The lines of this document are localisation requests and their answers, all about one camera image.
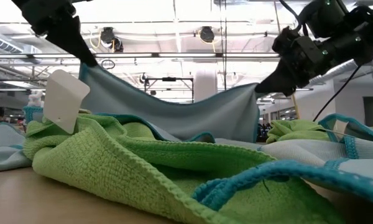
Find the metal frame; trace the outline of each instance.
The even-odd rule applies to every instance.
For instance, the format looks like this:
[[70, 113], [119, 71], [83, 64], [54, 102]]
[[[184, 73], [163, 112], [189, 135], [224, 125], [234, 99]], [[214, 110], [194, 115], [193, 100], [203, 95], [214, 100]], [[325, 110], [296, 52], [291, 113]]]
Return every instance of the metal frame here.
[[[279, 58], [276, 53], [97, 53], [96, 58]], [[72, 54], [0, 54], [0, 59], [76, 58]]]
[[[150, 85], [148, 86], [148, 88], [147, 88], [147, 82], [148, 82], [149, 80], [153, 80], [154, 82], [153, 82], [152, 84], [150, 84]], [[144, 92], [147, 93], [147, 90], [149, 90], [149, 89], [152, 87], [152, 85], [154, 85], [157, 81], [163, 81], [163, 82], [175, 82], [175, 81], [177, 81], [177, 80], [180, 80], [181, 82], [183, 82], [183, 83], [186, 85], [186, 87], [187, 87], [189, 90], [191, 90], [191, 92], [192, 92], [192, 103], [194, 103], [194, 102], [195, 102], [195, 91], [194, 91], [194, 89], [193, 89], [193, 88], [194, 88], [194, 85], [193, 85], [193, 81], [194, 81], [194, 79], [193, 79], [193, 78], [176, 78], [176, 77], [145, 78], [145, 79], [144, 79]], [[191, 82], [192, 82], [192, 87], [189, 87], [189, 85], [188, 85], [187, 83], [184, 82], [185, 80], [189, 80], [189, 81], [191, 81]], [[163, 90], [163, 91], [172, 91], [172, 90], [179, 90], [179, 89], [181, 89], [181, 88], [171, 88], [170, 90]]]

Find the towel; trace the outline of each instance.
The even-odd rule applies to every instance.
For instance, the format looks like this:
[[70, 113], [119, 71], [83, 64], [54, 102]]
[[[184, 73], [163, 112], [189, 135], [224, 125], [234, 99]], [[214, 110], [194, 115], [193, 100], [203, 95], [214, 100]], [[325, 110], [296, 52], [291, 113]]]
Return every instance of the towel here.
[[183, 223], [343, 222], [334, 207], [301, 179], [257, 183], [220, 210], [191, 197], [208, 180], [274, 160], [262, 152], [206, 142], [158, 141], [148, 126], [121, 124], [113, 116], [80, 114], [75, 130], [69, 135], [50, 121], [29, 123], [24, 150], [36, 173]]
[[350, 159], [373, 159], [373, 128], [354, 118], [341, 114], [331, 114], [320, 124], [334, 132], [328, 132], [333, 142], [343, 142]]
[[25, 137], [7, 123], [0, 123], [0, 171], [29, 167], [32, 161], [22, 152]]
[[317, 139], [328, 141], [326, 132], [318, 123], [306, 120], [271, 121], [271, 130], [268, 132], [267, 144], [288, 139]]
[[207, 132], [216, 138], [256, 141], [260, 116], [256, 99], [261, 96], [254, 91], [256, 83], [180, 104], [148, 95], [99, 66], [82, 65], [79, 79], [90, 87], [81, 107], [93, 113], [135, 115], [181, 140]]
[[218, 184], [216, 187], [211, 182], [202, 185], [200, 190], [206, 193], [202, 196], [198, 190], [195, 197], [214, 209], [222, 206], [226, 199], [213, 199], [216, 194], [205, 190], [207, 187], [221, 191], [222, 196], [229, 194], [231, 197], [233, 193], [224, 192], [223, 187], [244, 189], [238, 183], [247, 184], [251, 179], [260, 181], [277, 176], [292, 176], [305, 178], [331, 190], [347, 191], [373, 202], [373, 128], [340, 114], [331, 114], [319, 123], [329, 130], [327, 134], [330, 141], [315, 140], [315, 137], [300, 139], [298, 135], [294, 135], [296, 139], [283, 139], [259, 148], [255, 144], [244, 142], [245, 147], [257, 149], [282, 161], [263, 164], [264, 170], [258, 171], [256, 167], [229, 179], [215, 180]]

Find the blue towel trim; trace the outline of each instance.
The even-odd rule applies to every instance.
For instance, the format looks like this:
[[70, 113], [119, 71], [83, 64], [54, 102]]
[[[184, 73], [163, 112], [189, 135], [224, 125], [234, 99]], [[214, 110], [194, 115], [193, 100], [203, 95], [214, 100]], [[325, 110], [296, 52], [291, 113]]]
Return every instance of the blue towel trim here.
[[[83, 80], [86, 79], [86, 77], [87, 77], [87, 75], [88, 75], [88, 70], [89, 70], [89, 69], [90, 69], [90, 68], [89, 68], [87, 65], [85, 65], [85, 64], [81, 64], [81, 66], [80, 66], [80, 71], [79, 71], [79, 80], [80, 80], [80, 81], [84, 82]], [[249, 83], [249, 84], [245, 84], [245, 85], [235, 86], [235, 87], [233, 87], [233, 88], [230, 88], [230, 89], [227, 89], [226, 91], [222, 91], [222, 92], [220, 92], [220, 93], [217, 93], [217, 94], [215, 94], [215, 95], [213, 95], [213, 96], [211, 96], [211, 97], [209, 97], [209, 98], [207, 98], [207, 99], [204, 99], [204, 100], [198, 101], [198, 102], [196, 102], [196, 103], [192, 103], [192, 104], [183, 104], [183, 103], [173, 103], [173, 102], [164, 101], [164, 100], [158, 99], [158, 98], [156, 98], [156, 97], [154, 97], [154, 96], [148, 95], [148, 94], [146, 94], [145, 92], [141, 91], [140, 89], [137, 89], [136, 87], [132, 86], [130, 83], [128, 83], [128, 82], [122, 80], [122, 79], [119, 78], [119, 77], [114, 76], [112, 73], [108, 72], [107, 70], [105, 70], [105, 69], [103, 69], [103, 68], [101, 68], [101, 67], [100, 67], [100, 69], [101, 69], [102, 72], [104, 72], [105, 74], [107, 74], [107, 75], [109, 75], [110, 77], [112, 77], [112, 78], [114, 79], [115, 82], [121, 82], [122, 84], [124, 84], [124, 85], [126, 85], [126, 86], [129, 86], [130, 88], [132, 88], [133, 90], [135, 90], [137, 93], [140, 93], [140, 94], [143, 94], [143, 95], [145, 95], [145, 96], [148, 96], [148, 97], [152, 98], [152, 99], [155, 100], [155, 101], [160, 101], [160, 102], [165, 103], [165, 104], [176, 105], [176, 106], [196, 106], [196, 105], [198, 105], [198, 104], [205, 103], [205, 102], [208, 101], [208, 100], [214, 100], [214, 99], [216, 99], [216, 98], [222, 97], [223, 93], [225, 93], [226, 91], [234, 91], [234, 90], [237, 90], [238, 88], [245, 88], [246, 86], [254, 86], [254, 85], [257, 85], [257, 84], [258, 84], [258, 83]], [[259, 97], [261, 97], [261, 96], [262, 96], [262, 94], [258, 94], [258, 93], [256, 93], [256, 99], [259, 98]], [[254, 134], [254, 138], [253, 138], [253, 140], [254, 140], [254, 141], [253, 141], [253, 143], [255, 143], [255, 142], [256, 142], [256, 139], [257, 139], [257, 128], [258, 128], [258, 125], [259, 125], [259, 119], [260, 119], [260, 112], [259, 112], [260, 109], [257, 107], [257, 110], [258, 110], [257, 117], [255, 118], [256, 123], [253, 124], [253, 125], [254, 125], [254, 132], [253, 132], [253, 134]]]
[[[154, 137], [155, 139], [157, 140], [161, 140], [161, 141], [168, 141], [168, 139], [165, 139], [162, 135], [160, 135], [160, 133], [158, 133], [156, 131], [156, 129], [154, 127], [152, 127], [152, 125], [150, 125], [149, 122], [147, 122], [146, 120], [138, 117], [138, 116], [134, 116], [134, 115], [129, 115], [129, 114], [110, 114], [110, 113], [97, 113], [96, 115], [101, 115], [101, 116], [111, 116], [111, 117], [114, 117], [116, 118], [121, 124], [127, 124], [127, 123], [131, 123], [131, 122], [138, 122], [138, 123], [142, 123], [146, 126], [148, 126], [148, 128], [152, 131], [152, 133], [154, 134]], [[210, 132], [202, 132], [200, 134], [197, 134], [196, 136], [193, 136], [192, 138], [188, 139], [188, 140], [185, 140], [185, 142], [190, 142], [190, 141], [197, 141], [203, 137], [209, 137], [210, 139], [210, 143], [215, 143], [216, 141], [214, 140], [214, 136], [210, 133]]]
[[371, 178], [329, 169], [329, 167], [309, 166], [288, 160], [266, 162], [230, 178], [211, 180], [200, 185], [192, 197], [203, 205], [218, 211], [239, 190], [250, 189], [264, 179], [285, 181], [288, 177], [301, 177], [335, 185], [373, 202], [373, 179]]
[[21, 145], [0, 146], [0, 147], [11, 147], [11, 148], [14, 148], [14, 149], [23, 149], [23, 147]]
[[344, 137], [344, 143], [346, 145], [347, 156], [350, 159], [359, 159], [359, 154], [356, 151], [355, 138], [350, 136]]
[[43, 108], [37, 106], [25, 106], [23, 110], [25, 112], [25, 119], [27, 123], [33, 121], [34, 113], [43, 113]]
[[16, 129], [13, 125], [11, 125], [11, 124], [9, 124], [9, 123], [7, 123], [7, 122], [0, 122], [0, 125], [6, 125], [6, 126], [9, 126], [9, 127], [12, 128], [14, 131], [16, 131], [18, 134], [20, 134], [20, 135], [23, 136], [23, 134], [22, 134], [22, 132], [21, 132], [20, 130]]
[[[352, 124], [355, 124], [355, 125], [359, 126], [362, 129], [362, 131], [364, 131], [367, 134], [370, 134], [371, 136], [373, 136], [373, 130], [371, 130], [371, 128], [367, 127], [364, 124], [361, 124], [355, 118], [350, 118], [350, 117], [347, 117], [347, 116], [344, 116], [344, 115], [341, 115], [341, 114], [336, 114], [335, 113], [335, 114], [327, 115], [325, 118], [323, 118], [321, 121], [319, 121], [319, 124], [322, 125], [326, 129], [332, 130], [332, 128], [327, 125], [327, 122], [331, 121], [332, 119], [338, 119], [342, 122], [350, 122]], [[329, 138], [330, 138], [331, 141], [337, 142], [337, 138], [336, 138], [336, 135], [334, 133], [331, 133], [331, 132], [328, 131], [328, 135], [329, 135]]]
[[347, 162], [348, 160], [349, 158], [330, 160], [327, 161], [323, 167], [338, 170], [340, 168], [340, 164], [342, 164], [343, 162]]

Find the wooden table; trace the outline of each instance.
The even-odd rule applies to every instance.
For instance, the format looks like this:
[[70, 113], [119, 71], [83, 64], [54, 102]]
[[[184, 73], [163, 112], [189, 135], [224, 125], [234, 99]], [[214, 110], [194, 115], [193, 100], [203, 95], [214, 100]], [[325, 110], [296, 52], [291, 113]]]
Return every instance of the wooden table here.
[[[348, 223], [373, 223], [373, 204], [315, 187]], [[34, 173], [32, 168], [0, 172], [0, 224], [168, 224], [175, 223], [101, 199]]]

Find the green knit towel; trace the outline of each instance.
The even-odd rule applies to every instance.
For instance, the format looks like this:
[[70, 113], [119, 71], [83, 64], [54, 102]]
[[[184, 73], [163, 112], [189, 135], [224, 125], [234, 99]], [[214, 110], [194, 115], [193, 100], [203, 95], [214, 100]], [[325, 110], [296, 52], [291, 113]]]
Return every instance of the green knit towel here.
[[242, 147], [157, 141], [147, 126], [110, 116], [80, 114], [73, 135], [47, 120], [30, 122], [24, 152], [40, 175], [183, 223], [342, 223], [300, 179], [268, 180], [269, 192], [258, 184], [215, 212], [191, 198], [197, 186], [273, 158]]
[[329, 136], [317, 122], [297, 119], [293, 121], [271, 121], [267, 144], [290, 139], [314, 139], [329, 141]]

